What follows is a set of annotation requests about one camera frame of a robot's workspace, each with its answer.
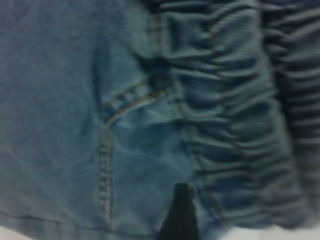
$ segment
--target blue denim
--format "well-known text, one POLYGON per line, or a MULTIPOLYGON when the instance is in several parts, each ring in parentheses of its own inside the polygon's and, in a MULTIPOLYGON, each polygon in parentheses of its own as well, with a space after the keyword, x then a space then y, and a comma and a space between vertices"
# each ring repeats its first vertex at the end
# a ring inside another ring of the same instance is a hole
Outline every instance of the blue denim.
POLYGON ((202 240, 320 213, 320 0, 2 0, 0 224, 202 240))

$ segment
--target white surface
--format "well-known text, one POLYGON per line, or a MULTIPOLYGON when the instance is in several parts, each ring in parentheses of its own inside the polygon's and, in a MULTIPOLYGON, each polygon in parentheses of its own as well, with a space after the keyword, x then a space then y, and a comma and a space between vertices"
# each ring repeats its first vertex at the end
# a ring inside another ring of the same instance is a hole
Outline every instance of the white surface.
MULTIPOLYGON (((32 239, 0 227, 0 240, 32 239)), ((235 228, 220 240, 320 240, 320 227, 313 230, 297 231, 285 231, 280 228, 272 228, 269 230, 248 230, 235 228)))

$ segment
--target seam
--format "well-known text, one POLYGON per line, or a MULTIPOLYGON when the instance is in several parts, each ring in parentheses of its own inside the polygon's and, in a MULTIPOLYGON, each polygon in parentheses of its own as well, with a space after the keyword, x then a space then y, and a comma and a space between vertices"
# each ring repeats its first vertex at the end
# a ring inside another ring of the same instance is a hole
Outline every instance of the seam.
POLYGON ((145 236, 139 236, 139 235, 134 235, 131 233, 126 233, 126 232, 122 232, 122 231, 114 231, 108 228, 102 228, 102 227, 89 227, 89 226, 81 226, 78 224, 74 224, 74 223, 67 223, 67 222, 63 222, 60 220, 49 220, 49 219, 43 219, 41 217, 35 217, 35 216, 14 216, 5 212, 0 212, 0 215, 3 216, 6 219, 15 219, 15 220, 19 220, 19 221, 39 221, 39 222, 48 222, 51 224, 59 224, 59 225, 66 225, 68 227, 73 227, 73 228, 79 228, 79 229, 83 229, 83 230, 87 230, 87 231, 99 231, 99 232, 104 232, 106 234, 110 233, 110 234, 115 234, 115 235, 127 235, 131 238, 134 239, 148 239, 150 237, 153 237, 153 235, 149 234, 149 235, 145 235, 145 236))
POLYGON ((116 100, 122 98, 125 94, 131 92, 132 90, 135 90, 139 87, 143 87, 145 85, 147 85, 148 83, 150 83, 150 81, 142 81, 140 83, 137 83, 129 88, 127 88, 125 91, 119 93, 118 95, 116 95, 115 97, 113 97, 111 100, 109 100, 103 107, 102 107, 102 113, 105 112, 105 110, 110 107, 116 100))
POLYGON ((133 107, 146 102, 151 99, 155 99, 159 97, 160 95, 167 92, 169 86, 165 86, 162 89, 147 94, 146 96, 140 97, 137 100, 135 100, 133 103, 123 107, 120 109, 117 113, 112 115, 104 124, 102 128, 102 133, 106 132, 106 140, 104 142, 104 138, 100 138, 100 167, 102 168, 101 175, 105 175, 105 177, 100 177, 100 198, 104 201, 103 203, 103 209, 104 209, 104 217, 107 223, 110 223, 111 221, 111 198, 112 198, 112 158, 113 158, 113 148, 114 148, 114 134, 111 130, 111 125, 119 118, 122 114, 126 113, 128 110, 132 109, 133 107), (101 152, 103 151, 102 148, 106 146, 107 149, 107 155, 106 157, 103 157, 101 152))
MULTIPOLYGON (((210 43, 211 43, 211 49, 213 52, 216 51, 216 53, 219 55, 220 52, 217 50, 215 50, 215 36, 214 36, 214 32, 211 31, 211 29, 213 29, 213 26, 214 26, 214 21, 211 17, 211 15, 214 13, 214 2, 213 0, 209 0, 209 4, 208 4, 208 9, 207 9, 207 25, 208 25, 208 31, 209 31, 209 34, 210 34, 210 43)), ((216 66, 218 66, 219 70, 221 69, 220 68, 220 65, 214 61, 214 63, 216 64, 216 66)), ((217 76, 219 76, 221 79, 223 79, 223 75, 217 71, 216 72, 217 76)), ((263 214, 265 214, 267 217, 269 217, 271 220, 273 220, 269 214, 269 212, 267 211, 266 209, 266 206, 264 204, 264 201, 262 199, 262 196, 260 194, 260 191, 259 191, 259 182, 258 180, 254 177, 253 175, 253 172, 254 170, 252 169, 252 167, 250 166, 250 164, 248 163, 248 161, 246 160, 246 154, 244 153, 244 151, 241 149, 241 147, 239 146, 239 137, 237 135, 237 133, 233 130, 232 126, 234 125, 234 119, 232 118, 232 115, 228 114, 229 112, 229 106, 228 106, 228 97, 227 96, 222 96, 222 93, 223 93, 223 89, 225 88, 228 88, 228 81, 223 81, 224 83, 221 84, 221 88, 220 88, 220 98, 221 98, 221 105, 223 107, 223 115, 224 115, 224 118, 227 120, 228 122, 228 130, 229 130, 229 133, 231 135, 231 141, 232 141, 232 144, 235 148, 235 150, 237 150, 237 152, 240 154, 240 156, 242 156, 242 161, 244 161, 245 165, 247 166, 247 173, 248 173, 248 177, 249 179, 251 179, 251 182, 253 184, 253 191, 256 193, 256 196, 257 196, 257 200, 258 200, 258 204, 260 205, 260 209, 261 209, 261 212, 263 214)))
MULTIPOLYGON (((162 22, 162 18, 161 18, 161 1, 162 0, 156 0, 156 2, 158 3, 157 6, 157 11, 155 12, 155 40, 156 40, 156 44, 157 44, 157 50, 158 50, 158 54, 163 57, 164 59, 166 59, 163 54, 165 52, 164 48, 163 48, 163 22, 162 22)), ((178 87, 175 85, 175 81, 173 80, 172 74, 168 74, 168 77, 171 79, 172 81, 172 96, 173 96, 173 101, 176 104, 177 110, 181 116, 181 121, 182 124, 185 126, 185 133, 186 133, 186 139, 185 142, 187 144, 187 146, 190 149, 190 152, 188 151, 188 154, 190 155, 190 157, 192 159, 195 159, 196 162, 198 162, 201 167, 202 166, 202 160, 201 157, 199 155, 199 151, 195 148, 195 146, 191 143, 194 142, 194 137, 193 137, 193 132, 192 129, 190 128, 189 124, 188 124, 188 119, 186 116, 186 112, 184 111, 184 108, 182 106, 182 102, 183 100, 181 98, 178 97, 178 87)), ((204 203, 204 207, 207 209, 210 217, 216 221, 217 219, 221 222, 222 226, 224 226, 225 228, 229 225, 226 221, 226 219, 223 217, 222 215, 222 209, 220 207, 220 205, 218 204, 218 200, 214 197, 214 196, 210 196, 210 201, 214 206, 214 210, 216 211, 216 214, 211 214, 211 209, 210 207, 204 203)))

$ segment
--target jeans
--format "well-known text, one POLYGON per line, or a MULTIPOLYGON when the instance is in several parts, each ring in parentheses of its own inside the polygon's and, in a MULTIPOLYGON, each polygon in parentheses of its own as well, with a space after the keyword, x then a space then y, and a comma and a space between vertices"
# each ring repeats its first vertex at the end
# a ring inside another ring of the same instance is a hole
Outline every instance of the jeans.
POLYGON ((2 0, 0 223, 156 240, 320 213, 319 0, 2 0))

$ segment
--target pocket seam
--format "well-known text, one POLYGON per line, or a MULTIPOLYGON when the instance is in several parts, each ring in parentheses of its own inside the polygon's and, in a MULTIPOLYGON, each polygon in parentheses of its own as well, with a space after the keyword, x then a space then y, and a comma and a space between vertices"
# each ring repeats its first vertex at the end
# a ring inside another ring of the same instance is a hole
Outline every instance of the pocket seam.
MULTIPOLYGON (((138 87, 147 85, 149 82, 145 81, 136 84, 124 92, 118 94, 113 99, 111 99, 102 108, 102 113, 111 106, 114 101, 119 99, 124 94, 134 90, 138 87)), ((111 200, 112 200, 112 159, 113 159, 113 131, 111 130, 111 125, 119 119, 123 114, 129 112, 135 106, 142 104, 148 100, 153 100, 161 95, 168 92, 170 85, 166 85, 155 92, 146 94, 145 96, 139 97, 132 103, 125 105, 120 108, 116 113, 112 114, 106 121, 103 122, 102 128, 100 130, 100 143, 99 143, 99 202, 103 210, 103 217, 107 224, 111 222, 111 200)))

